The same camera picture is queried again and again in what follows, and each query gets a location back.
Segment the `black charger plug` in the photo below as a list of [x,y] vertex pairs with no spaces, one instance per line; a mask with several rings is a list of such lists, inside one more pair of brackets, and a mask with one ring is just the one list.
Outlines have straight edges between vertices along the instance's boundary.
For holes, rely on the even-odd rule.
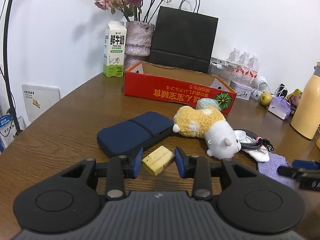
[[287,88],[283,83],[279,85],[279,88],[276,91],[276,96],[277,97],[283,96],[284,98],[287,96]]

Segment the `white green milk carton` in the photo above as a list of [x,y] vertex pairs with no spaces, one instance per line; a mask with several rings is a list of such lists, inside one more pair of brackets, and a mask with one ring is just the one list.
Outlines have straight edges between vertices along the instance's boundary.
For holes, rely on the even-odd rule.
[[103,73],[106,77],[123,76],[127,29],[124,22],[110,21],[105,30]]

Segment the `black paper bag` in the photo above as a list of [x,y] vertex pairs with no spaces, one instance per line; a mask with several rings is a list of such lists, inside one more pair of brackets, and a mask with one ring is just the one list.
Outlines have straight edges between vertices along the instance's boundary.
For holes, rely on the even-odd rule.
[[201,0],[192,12],[160,7],[153,32],[149,62],[207,73],[218,18],[199,13]]

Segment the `purple white tissue pack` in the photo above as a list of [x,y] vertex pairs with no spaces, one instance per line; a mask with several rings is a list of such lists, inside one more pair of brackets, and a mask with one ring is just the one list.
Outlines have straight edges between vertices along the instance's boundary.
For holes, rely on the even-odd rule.
[[268,111],[281,120],[286,120],[290,116],[291,105],[283,96],[275,96],[271,100]]

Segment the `water bottle left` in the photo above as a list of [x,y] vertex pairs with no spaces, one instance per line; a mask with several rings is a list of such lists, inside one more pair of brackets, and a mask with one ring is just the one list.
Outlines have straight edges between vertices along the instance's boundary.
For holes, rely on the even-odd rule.
[[228,62],[231,63],[238,63],[240,60],[240,50],[234,48],[233,51],[230,53],[229,57],[227,58]]

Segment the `water bottle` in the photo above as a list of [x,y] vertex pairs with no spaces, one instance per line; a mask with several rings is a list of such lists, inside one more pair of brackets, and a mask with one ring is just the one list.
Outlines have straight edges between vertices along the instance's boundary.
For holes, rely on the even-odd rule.
[[237,61],[237,64],[239,64],[240,66],[234,70],[235,81],[240,81],[249,72],[249,67],[247,65],[248,60],[249,60],[249,53],[244,51],[244,53],[240,56],[240,59]]
[[234,48],[233,51],[230,53],[229,57],[227,58],[228,62],[231,63],[238,63],[240,60],[240,50]]
[[249,59],[248,62],[248,80],[249,80],[249,85],[253,86],[253,83],[255,82],[258,72],[259,72],[259,63],[258,63],[258,57],[253,55],[251,59]]

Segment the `clear seed container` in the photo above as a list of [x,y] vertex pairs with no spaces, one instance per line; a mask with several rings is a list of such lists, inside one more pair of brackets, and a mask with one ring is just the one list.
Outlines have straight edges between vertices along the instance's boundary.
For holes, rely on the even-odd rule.
[[233,76],[233,70],[235,70],[235,68],[231,66],[225,66],[224,64],[211,62],[208,68],[208,74],[218,76],[227,85],[230,85],[231,78]]

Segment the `water bottle middle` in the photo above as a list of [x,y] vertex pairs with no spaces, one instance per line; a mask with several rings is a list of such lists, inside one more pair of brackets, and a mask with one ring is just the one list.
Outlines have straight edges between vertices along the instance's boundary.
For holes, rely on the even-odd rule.
[[235,81],[240,81],[249,72],[249,67],[247,65],[248,60],[249,60],[249,53],[244,51],[244,53],[240,56],[240,59],[237,61],[237,64],[239,64],[240,66],[234,70]]

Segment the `yellow white plush hamster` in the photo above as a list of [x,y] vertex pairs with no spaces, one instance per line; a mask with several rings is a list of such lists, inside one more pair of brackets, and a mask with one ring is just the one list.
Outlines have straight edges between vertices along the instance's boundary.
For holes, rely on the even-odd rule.
[[181,107],[173,118],[172,131],[185,137],[206,141],[207,155],[217,159],[232,158],[241,150],[235,131],[214,106],[204,109]]

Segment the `white sock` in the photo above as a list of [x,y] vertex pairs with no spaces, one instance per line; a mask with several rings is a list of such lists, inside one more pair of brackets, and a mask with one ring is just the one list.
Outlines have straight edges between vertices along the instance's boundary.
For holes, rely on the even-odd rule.
[[[253,144],[257,142],[255,139],[246,136],[246,138],[241,141],[241,143]],[[265,146],[259,146],[258,149],[246,149],[244,146],[241,146],[241,150],[249,154],[257,162],[265,163],[270,160],[268,150]]]

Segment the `red cardboard box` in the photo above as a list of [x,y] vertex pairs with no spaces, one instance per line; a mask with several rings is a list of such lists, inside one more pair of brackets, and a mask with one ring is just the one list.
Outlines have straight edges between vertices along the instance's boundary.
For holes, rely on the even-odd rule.
[[144,61],[124,74],[124,94],[195,107],[202,98],[214,99],[222,113],[231,111],[236,92],[215,75]]

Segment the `yellow eraser block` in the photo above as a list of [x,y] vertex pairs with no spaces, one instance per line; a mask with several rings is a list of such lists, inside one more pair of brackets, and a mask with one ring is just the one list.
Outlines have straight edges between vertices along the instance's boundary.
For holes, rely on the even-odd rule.
[[163,172],[175,160],[175,155],[164,146],[155,149],[142,160],[143,167],[153,176]]

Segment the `mint green roll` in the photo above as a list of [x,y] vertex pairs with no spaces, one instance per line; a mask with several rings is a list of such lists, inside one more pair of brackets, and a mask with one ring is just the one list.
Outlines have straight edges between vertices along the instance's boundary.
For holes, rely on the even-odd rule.
[[208,106],[215,107],[217,110],[221,111],[219,103],[216,100],[210,98],[199,99],[196,104],[196,109],[205,109]]

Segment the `purple knitted cloth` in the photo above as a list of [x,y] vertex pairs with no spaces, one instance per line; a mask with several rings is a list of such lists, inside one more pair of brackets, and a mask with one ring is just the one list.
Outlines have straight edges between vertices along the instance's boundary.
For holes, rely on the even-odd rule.
[[258,171],[261,174],[276,180],[277,182],[280,182],[292,189],[295,189],[294,182],[292,179],[280,176],[277,172],[279,166],[290,167],[286,159],[281,155],[277,155],[271,152],[268,155],[270,158],[269,161],[258,162]]

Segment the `yellow thermos bottle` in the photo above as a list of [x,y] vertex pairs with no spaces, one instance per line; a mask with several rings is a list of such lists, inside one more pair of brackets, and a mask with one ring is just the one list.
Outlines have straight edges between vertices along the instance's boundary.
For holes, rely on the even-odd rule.
[[306,84],[290,125],[302,136],[312,140],[319,127],[320,77],[319,61]]

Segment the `white metal tin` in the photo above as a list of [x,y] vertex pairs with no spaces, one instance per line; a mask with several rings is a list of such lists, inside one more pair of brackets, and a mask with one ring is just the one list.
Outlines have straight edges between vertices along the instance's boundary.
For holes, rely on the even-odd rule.
[[252,87],[236,81],[231,81],[230,87],[236,92],[236,98],[246,101],[250,99],[253,90]]

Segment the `navy blue pouch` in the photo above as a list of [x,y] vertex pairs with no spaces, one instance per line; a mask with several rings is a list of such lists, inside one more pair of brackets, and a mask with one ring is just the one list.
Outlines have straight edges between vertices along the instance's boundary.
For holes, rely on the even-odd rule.
[[101,150],[110,158],[130,156],[140,149],[147,150],[172,133],[173,121],[157,112],[149,111],[125,120],[97,133]]

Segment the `water bottle right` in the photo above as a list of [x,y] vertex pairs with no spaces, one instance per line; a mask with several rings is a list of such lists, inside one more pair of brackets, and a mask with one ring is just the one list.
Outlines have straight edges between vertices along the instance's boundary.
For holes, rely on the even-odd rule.
[[255,82],[258,72],[259,72],[259,63],[258,63],[258,57],[253,55],[251,59],[249,59],[248,62],[248,80],[249,80],[249,85],[253,86],[253,83]]

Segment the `colourful snack bag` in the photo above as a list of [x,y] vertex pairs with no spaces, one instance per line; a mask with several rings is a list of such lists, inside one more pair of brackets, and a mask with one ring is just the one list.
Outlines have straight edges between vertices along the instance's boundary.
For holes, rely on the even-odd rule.
[[291,94],[286,96],[287,102],[290,104],[292,110],[298,107],[303,92],[300,89],[295,89]]

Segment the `purple textured vase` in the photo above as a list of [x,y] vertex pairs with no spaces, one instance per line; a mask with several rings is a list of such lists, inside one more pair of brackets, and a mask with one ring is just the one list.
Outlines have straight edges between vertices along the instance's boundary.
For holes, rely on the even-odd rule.
[[126,23],[124,69],[129,69],[139,61],[149,58],[155,25],[152,23],[130,21]]

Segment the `white wall panel box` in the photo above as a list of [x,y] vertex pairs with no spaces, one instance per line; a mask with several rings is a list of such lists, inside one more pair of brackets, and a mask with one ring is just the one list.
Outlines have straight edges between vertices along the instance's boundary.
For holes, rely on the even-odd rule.
[[56,87],[23,84],[22,92],[30,122],[35,121],[60,100],[60,90]]

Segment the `yellow green apple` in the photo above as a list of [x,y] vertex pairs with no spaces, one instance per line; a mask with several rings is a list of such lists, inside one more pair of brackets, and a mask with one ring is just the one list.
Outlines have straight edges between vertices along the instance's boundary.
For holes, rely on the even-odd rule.
[[263,93],[261,94],[261,96],[259,97],[259,103],[260,103],[262,106],[267,107],[267,106],[270,105],[272,99],[273,99],[273,96],[272,96],[270,93],[268,93],[268,92],[263,92]]

